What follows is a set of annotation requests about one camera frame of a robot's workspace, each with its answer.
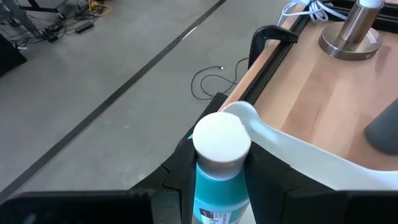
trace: concrete floor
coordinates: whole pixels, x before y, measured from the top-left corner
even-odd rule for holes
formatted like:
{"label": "concrete floor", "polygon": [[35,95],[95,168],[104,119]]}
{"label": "concrete floor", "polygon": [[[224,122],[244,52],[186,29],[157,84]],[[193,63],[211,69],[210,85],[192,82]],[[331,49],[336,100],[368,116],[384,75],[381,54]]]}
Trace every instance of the concrete floor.
{"label": "concrete floor", "polygon": [[[0,190],[215,3],[114,1],[94,29],[29,47],[29,61],[0,78]],[[284,5],[227,0],[19,192],[136,184],[173,152],[210,102],[190,94],[195,72],[222,65],[220,75],[232,78],[253,32],[275,24]],[[222,80],[205,84],[213,93],[228,87]]]}

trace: metal base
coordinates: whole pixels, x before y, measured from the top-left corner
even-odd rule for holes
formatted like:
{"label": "metal base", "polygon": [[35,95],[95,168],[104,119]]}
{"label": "metal base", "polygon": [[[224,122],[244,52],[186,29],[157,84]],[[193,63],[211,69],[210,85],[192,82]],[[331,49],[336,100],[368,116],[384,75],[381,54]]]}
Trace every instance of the metal base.
{"label": "metal base", "polygon": [[342,60],[366,60],[374,56],[381,46],[379,33],[370,29],[360,43],[344,41],[338,36],[343,22],[336,22],[325,27],[319,37],[319,46],[328,55]]}

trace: blue bottle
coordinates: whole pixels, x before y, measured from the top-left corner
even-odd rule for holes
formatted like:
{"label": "blue bottle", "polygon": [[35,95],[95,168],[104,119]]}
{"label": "blue bottle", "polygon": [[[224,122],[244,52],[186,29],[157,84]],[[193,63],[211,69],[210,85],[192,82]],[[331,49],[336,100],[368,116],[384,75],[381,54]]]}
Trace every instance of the blue bottle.
{"label": "blue bottle", "polygon": [[199,155],[193,222],[239,223],[249,205],[243,169],[249,134],[237,116],[217,112],[198,122],[192,139]]}

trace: wooden tabletop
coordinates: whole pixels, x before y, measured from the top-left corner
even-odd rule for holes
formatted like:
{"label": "wooden tabletop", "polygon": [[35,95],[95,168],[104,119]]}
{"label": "wooden tabletop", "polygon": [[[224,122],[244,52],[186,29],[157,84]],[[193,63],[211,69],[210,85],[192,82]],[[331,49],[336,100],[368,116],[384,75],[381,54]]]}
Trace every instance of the wooden tabletop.
{"label": "wooden tabletop", "polygon": [[[283,27],[295,20],[289,17]],[[376,151],[363,134],[398,97],[398,35],[381,33],[383,46],[372,59],[348,62],[319,48],[326,25],[308,23],[254,106],[267,124],[289,135],[371,169],[398,170],[398,157]],[[240,98],[278,43],[270,41],[224,105]]]}

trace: black floor strip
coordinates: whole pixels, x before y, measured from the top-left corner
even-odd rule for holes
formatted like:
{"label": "black floor strip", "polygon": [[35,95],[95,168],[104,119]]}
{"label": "black floor strip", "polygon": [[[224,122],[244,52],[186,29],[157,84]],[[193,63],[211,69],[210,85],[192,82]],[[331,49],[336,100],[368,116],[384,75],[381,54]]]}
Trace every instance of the black floor strip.
{"label": "black floor strip", "polygon": [[120,96],[123,95],[135,82],[143,77],[150,69],[152,69],[160,60],[162,60],[178,43],[196,26],[199,26],[213,12],[215,12],[226,0],[218,1],[214,6],[207,10],[199,19],[185,29],[177,38],[175,38],[165,49],[157,54],[152,60],[144,65],[133,77],[119,87],[110,97],[91,112],[83,121],[73,128],[66,136],[57,142],[50,150],[48,150],[40,159],[34,162],[19,177],[11,182],[4,190],[0,192],[0,202],[3,202],[16,190],[22,187],[30,178],[32,178],[39,170],[41,170],[48,162],[50,162],[65,146],[72,142],[82,131],[84,131],[97,117],[99,117],[107,108],[109,108]]}

